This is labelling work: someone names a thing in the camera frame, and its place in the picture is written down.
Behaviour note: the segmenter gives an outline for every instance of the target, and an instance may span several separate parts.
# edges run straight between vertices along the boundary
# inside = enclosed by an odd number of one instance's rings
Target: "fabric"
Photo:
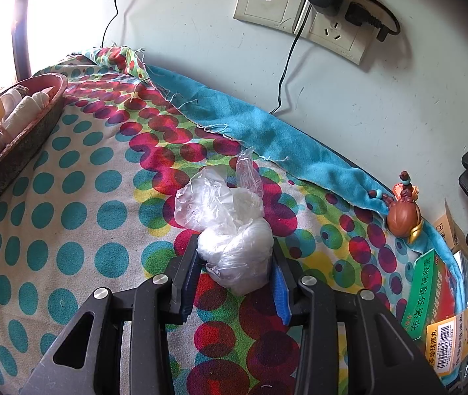
[[[68,77],[64,115],[0,198],[0,389],[6,394],[18,392],[94,289],[136,287],[183,253],[193,232],[174,221],[174,195],[192,175],[226,164],[229,185],[236,182],[238,141],[189,121],[130,49],[88,55],[96,64],[71,56],[41,71]],[[254,158],[265,218],[286,256],[335,289],[372,290],[401,319],[417,254],[383,229],[378,213]],[[203,273],[187,324],[168,330],[178,395],[293,391],[301,329],[283,326],[268,286],[238,298]],[[342,327],[339,334],[345,394]],[[123,358],[128,354],[124,344]]]

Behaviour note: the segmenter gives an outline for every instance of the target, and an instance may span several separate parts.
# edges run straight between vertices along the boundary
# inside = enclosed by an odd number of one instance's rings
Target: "plastic packet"
[[[198,253],[210,277],[235,295],[267,284],[274,243],[252,153],[248,148],[237,159],[237,188],[227,186],[226,167],[206,166],[175,195],[175,221],[201,232]]]

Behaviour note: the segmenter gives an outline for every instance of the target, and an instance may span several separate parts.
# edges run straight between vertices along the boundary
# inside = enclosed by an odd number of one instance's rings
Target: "wall socket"
[[[381,19],[382,11],[369,1],[344,0],[336,16],[326,16],[311,8],[301,37],[359,64],[378,30],[365,23],[357,27],[345,20],[351,1],[360,3]],[[308,5],[307,0],[237,0],[234,18],[296,35]]]

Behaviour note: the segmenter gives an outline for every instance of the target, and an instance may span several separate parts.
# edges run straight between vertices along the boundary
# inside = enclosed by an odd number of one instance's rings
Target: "red polka dot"
[[[180,226],[179,224],[177,224],[177,222],[175,221],[175,219],[173,217],[174,211],[175,211],[175,196],[170,196],[168,199],[166,199],[164,201],[164,204],[163,204],[163,218],[172,227],[184,228],[183,226]],[[190,229],[185,230],[184,232],[179,233],[178,237],[183,236],[182,233],[185,233],[187,231],[192,232],[192,230],[190,230]],[[175,245],[175,243],[174,243],[174,248],[175,248],[175,253],[177,255],[180,255],[179,252],[178,252],[178,247]]]
[[[190,181],[190,177],[188,177],[188,175],[181,170],[175,168],[166,169],[165,165],[163,168],[164,169],[162,170],[158,170],[159,172],[153,176],[152,180],[152,187],[159,193],[169,196],[174,195],[177,193],[177,190],[183,188],[186,184],[188,184],[188,181]]]
[[[96,91],[92,91],[87,97],[91,99],[100,98],[104,94],[106,94],[105,90],[97,89]]]
[[[140,164],[142,168],[146,169],[147,171],[157,172],[157,171],[166,171],[167,168],[170,168],[174,164],[174,162],[175,162],[175,156],[172,150],[165,148],[165,147],[154,147],[153,149],[148,149],[147,151],[144,152],[143,156],[141,157]],[[165,183],[162,183],[162,175],[156,174],[156,177],[157,177],[158,184],[161,184],[161,185],[165,184]]]
[[[281,331],[268,331],[250,347],[246,366],[258,380],[270,380],[290,376],[299,358],[300,349],[292,337]]]
[[[141,126],[141,129],[142,129],[142,125],[140,125],[139,123],[135,123],[133,127],[127,126],[125,127],[125,129],[129,129],[127,130],[127,132],[132,132],[132,129],[137,131],[138,129],[137,125]],[[158,144],[158,142],[159,142],[159,139],[154,134],[152,134],[151,132],[143,132],[142,134],[138,134],[137,136],[133,137],[130,140],[130,148],[134,151],[144,152],[144,151],[149,150],[150,147],[155,147]]]
[[[108,119],[108,123],[115,125],[117,123],[122,123],[130,118],[130,114],[126,110],[119,110],[114,115]]]
[[[105,106],[106,104],[104,104],[103,101],[95,101],[91,104],[87,104],[82,111],[86,114],[95,113],[100,109],[104,108]]]
[[[146,107],[138,112],[138,116],[142,117],[143,119],[149,119],[150,117],[154,117],[158,114],[159,114],[159,110],[154,107]]]
[[[101,101],[114,101],[121,96],[120,92],[106,92],[105,94],[101,95],[99,99]]]
[[[129,121],[127,123],[123,123],[121,125],[121,127],[119,128],[119,132],[124,136],[137,135],[139,132],[141,132],[141,130],[142,130],[142,125],[140,123],[137,123],[136,121]],[[140,137],[140,138],[137,138],[137,137],[132,138],[132,141],[135,140],[134,144],[135,143],[141,143],[141,142],[143,142],[144,138],[147,138],[147,141],[149,142],[149,145],[156,146],[157,142],[159,142],[159,141],[155,141],[153,138],[151,138],[151,134],[150,135],[144,135],[143,137]]]
[[[122,94],[121,96],[119,96],[118,98],[115,98],[113,100],[113,102],[115,104],[122,104],[123,102],[127,101],[129,98],[131,97],[130,94]]]
[[[117,114],[117,107],[113,105],[106,105],[104,108],[97,110],[93,114],[93,117],[97,119],[107,119],[109,117],[114,116],[115,114]]]
[[[354,207],[354,214],[357,216],[357,218],[365,223],[369,224],[370,222],[373,221],[373,213],[369,209],[362,209],[362,208],[357,208],[356,206]]]
[[[159,132],[167,132],[169,130],[174,130],[179,121],[174,116],[169,116],[167,114],[161,114],[156,117],[152,117],[148,121],[148,126],[150,129],[158,130]]]
[[[176,255],[183,255],[185,253],[186,247],[188,246],[188,242],[190,242],[190,238],[194,234],[199,234],[194,230],[186,229],[180,232],[176,237],[173,243],[173,247],[175,249]]]
[[[382,286],[380,270],[373,264],[366,264],[360,273],[360,279],[364,288],[377,292]]]
[[[208,321],[194,333],[194,344],[198,351],[211,358],[228,355],[235,346],[235,333],[227,324]]]
[[[203,128],[197,127],[195,128],[194,132],[199,138],[203,138],[204,140],[214,140],[216,138],[222,138],[221,135],[213,134],[211,132],[205,132]]]
[[[142,99],[131,98],[124,102],[124,107],[130,111],[139,111],[146,107],[146,102]]]
[[[188,143],[179,150],[181,157],[188,162],[200,162],[207,158],[207,148],[203,144]]]
[[[196,365],[186,379],[188,395],[246,395],[249,388],[246,371],[225,359]]]
[[[216,138],[212,143],[214,150],[223,156],[236,156],[241,151],[239,142],[227,138]]]
[[[384,230],[378,224],[369,224],[367,226],[367,237],[374,247],[382,248],[385,245]]]
[[[201,273],[194,306],[201,310],[211,311],[221,307],[226,299],[227,289],[216,284],[208,273]]]
[[[348,215],[343,214],[340,217],[340,226],[346,232],[352,232],[354,230],[354,221]]]
[[[164,133],[163,139],[170,144],[184,144],[193,138],[188,129],[175,128]]]
[[[380,248],[378,252],[378,264],[386,273],[393,273],[396,270],[396,257],[388,247]]]
[[[239,307],[239,323],[251,339],[257,340],[269,331],[287,332],[276,314],[272,292],[268,285],[248,294]]]

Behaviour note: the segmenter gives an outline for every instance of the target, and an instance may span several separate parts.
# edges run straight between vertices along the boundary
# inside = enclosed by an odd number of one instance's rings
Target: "figurine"
[[[401,183],[393,187],[395,198],[382,193],[381,190],[369,191],[370,198],[382,199],[389,212],[387,214],[387,228],[396,237],[408,238],[413,243],[422,233],[424,220],[420,215],[416,200],[419,198],[419,188],[411,184],[411,178],[406,171],[400,174]]]

